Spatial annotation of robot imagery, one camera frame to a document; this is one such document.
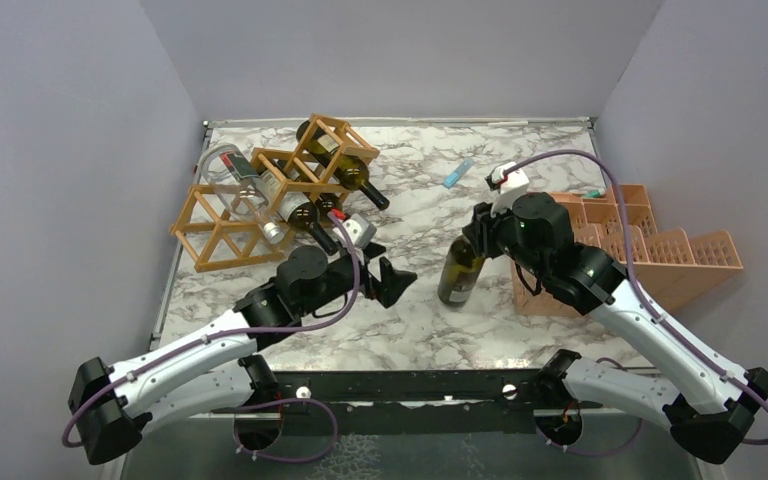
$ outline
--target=wooden wine rack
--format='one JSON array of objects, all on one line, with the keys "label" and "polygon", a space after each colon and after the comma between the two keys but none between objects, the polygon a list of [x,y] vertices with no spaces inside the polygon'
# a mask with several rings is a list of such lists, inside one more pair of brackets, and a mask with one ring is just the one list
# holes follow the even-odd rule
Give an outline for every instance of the wooden wine rack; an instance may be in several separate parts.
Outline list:
[{"label": "wooden wine rack", "polygon": [[[326,135],[329,135],[339,145],[337,153],[331,159],[328,166],[320,165],[310,154],[305,152],[304,145],[313,137],[316,128],[322,129]],[[268,148],[255,148],[251,154],[251,164],[255,169],[260,168],[261,164],[279,180],[281,187],[277,189],[274,198],[269,199],[269,213],[274,214],[287,192],[302,192],[307,195],[311,201],[316,201],[322,193],[333,193],[339,195],[340,202],[345,201],[349,191],[337,183],[331,181],[334,171],[343,155],[352,155],[360,158],[367,165],[380,153],[378,149],[372,147],[351,127],[349,122],[324,115],[313,114],[310,116],[310,127],[302,136],[302,141],[294,151],[275,150]],[[273,161],[286,162],[283,168],[278,168]],[[290,180],[291,172],[296,171],[299,175],[310,180],[309,182],[297,182]],[[215,195],[214,189],[210,185],[191,185],[187,192],[187,199],[184,207],[178,215],[178,219],[170,227],[169,231],[178,238],[184,250],[192,257],[197,272],[208,272],[221,270],[225,268],[243,267],[256,265],[259,263],[275,262],[284,258],[284,252],[287,251],[295,238],[295,232],[289,230],[282,221],[281,226],[287,230],[287,234],[278,245],[269,243],[260,230],[260,226],[252,219],[251,221],[231,220],[231,213],[227,209],[217,213],[208,201],[211,195]],[[193,210],[196,205],[200,205],[207,212],[207,221],[193,221]],[[331,222],[325,218],[321,219],[323,226],[330,227]],[[190,233],[210,232],[207,242],[201,252],[198,252],[192,243],[187,239]],[[245,233],[246,241],[238,245],[232,238],[232,233]],[[224,241],[235,258],[227,260],[211,260],[216,247],[220,241]],[[258,245],[263,245],[267,253],[255,253]]]},{"label": "wooden wine rack", "polygon": [[[309,153],[305,152],[305,145],[313,137],[317,127],[336,141],[340,147],[331,158],[328,166],[319,164]],[[325,115],[313,114],[310,116],[310,126],[302,135],[301,141],[292,152],[286,150],[274,150],[269,148],[255,148],[252,150],[251,163],[255,170],[261,165],[272,172],[281,182],[274,198],[269,199],[269,213],[275,213],[275,210],[281,204],[287,192],[302,192],[306,194],[312,202],[315,202],[322,193],[333,193],[339,195],[342,204],[349,196],[348,190],[341,187],[338,183],[332,183],[331,179],[337,165],[343,155],[351,155],[361,159],[364,163],[369,163],[378,157],[379,150],[363,139],[352,128],[351,124],[338,118],[326,117]],[[286,162],[283,168],[278,168],[274,162]],[[296,171],[300,176],[310,180],[309,182],[297,182],[290,180],[291,172]],[[320,219],[323,226],[331,226],[327,218]],[[292,230],[281,241],[281,249],[286,249],[293,241],[295,232]]]}]

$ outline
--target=bottle label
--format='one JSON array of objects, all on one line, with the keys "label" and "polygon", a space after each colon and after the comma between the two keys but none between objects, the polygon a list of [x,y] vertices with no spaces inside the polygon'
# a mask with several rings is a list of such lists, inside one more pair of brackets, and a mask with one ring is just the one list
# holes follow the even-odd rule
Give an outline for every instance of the bottle label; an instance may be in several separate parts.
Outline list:
[{"label": "bottle label", "polygon": [[249,161],[240,153],[227,152],[219,155],[219,159],[225,164],[225,168],[231,172],[234,179],[241,182],[244,178],[256,177],[257,172]]},{"label": "bottle label", "polygon": [[449,295],[450,302],[465,302],[469,298],[469,294],[472,293],[472,288],[466,290],[452,290]]},{"label": "bottle label", "polygon": [[[272,162],[272,165],[275,165],[276,167],[278,167],[278,170],[281,170],[281,172],[284,172],[284,167],[287,166],[287,162],[284,162],[284,161]],[[289,178],[290,180],[292,180],[294,182],[298,182],[299,181],[300,173],[295,168],[290,170],[290,173],[284,173],[284,175],[286,175],[287,178]]]},{"label": "bottle label", "polygon": [[340,144],[331,138],[331,136],[327,133],[323,133],[321,137],[316,139],[316,141],[319,142],[319,144],[322,145],[322,148],[324,148],[325,151],[329,153],[334,153],[338,148],[340,148]]},{"label": "bottle label", "polygon": [[[263,172],[260,178],[263,179],[263,193],[269,198],[269,203],[271,205],[275,195],[281,190],[281,181],[275,178],[275,175],[270,171]],[[301,192],[287,192],[284,194],[284,199],[281,201],[281,205],[278,206],[278,215],[281,215],[281,218],[287,220],[290,218],[290,215],[293,214],[295,209],[308,202],[310,202],[310,199]]]}]

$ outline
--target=bottle cap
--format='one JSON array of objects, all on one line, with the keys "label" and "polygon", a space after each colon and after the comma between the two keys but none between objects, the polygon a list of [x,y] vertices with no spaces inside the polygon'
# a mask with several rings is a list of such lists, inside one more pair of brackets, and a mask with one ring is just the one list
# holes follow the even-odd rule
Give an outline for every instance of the bottle cap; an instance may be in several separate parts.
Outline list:
[{"label": "bottle cap", "polygon": [[284,231],[278,225],[269,222],[263,225],[263,235],[269,243],[278,243],[284,238]]}]

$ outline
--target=cable clip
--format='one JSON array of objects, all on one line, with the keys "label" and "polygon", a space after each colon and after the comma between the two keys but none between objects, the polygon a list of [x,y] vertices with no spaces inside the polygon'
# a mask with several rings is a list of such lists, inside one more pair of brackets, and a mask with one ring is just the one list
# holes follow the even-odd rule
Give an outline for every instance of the cable clip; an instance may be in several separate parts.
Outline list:
[{"label": "cable clip", "polygon": [[722,375],[720,375],[720,380],[722,380],[723,382],[728,382],[732,378],[734,378],[734,372],[732,372],[731,370],[726,370],[725,372],[723,372]]},{"label": "cable clip", "polygon": [[496,183],[495,181],[493,181],[493,173],[495,173],[495,171],[490,172],[490,175],[487,175],[486,177],[484,177],[484,181],[487,182],[487,186],[490,187],[491,192],[499,190],[500,188],[502,188],[502,184],[508,181],[508,176],[503,174],[501,180],[499,180],[499,182]]}]

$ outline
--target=dish rack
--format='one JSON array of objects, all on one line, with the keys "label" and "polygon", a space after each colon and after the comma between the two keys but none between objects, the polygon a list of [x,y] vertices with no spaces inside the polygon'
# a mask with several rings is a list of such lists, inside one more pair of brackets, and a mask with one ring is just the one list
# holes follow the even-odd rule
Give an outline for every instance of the dish rack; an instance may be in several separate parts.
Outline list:
[{"label": "dish rack", "polygon": [[[688,237],[676,228],[661,232],[643,185],[620,185],[626,200],[635,271],[643,288],[669,311],[676,311],[737,275],[743,264],[731,235],[718,230]],[[551,193],[570,214],[575,240],[602,248],[626,265],[619,209],[612,189],[601,198],[582,198],[569,193]],[[535,279],[523,270],[533,285]],[[523,287],[513,261],[511,278],[514,308],[522,315],[578,317],[546,292],[532,296]]]}]

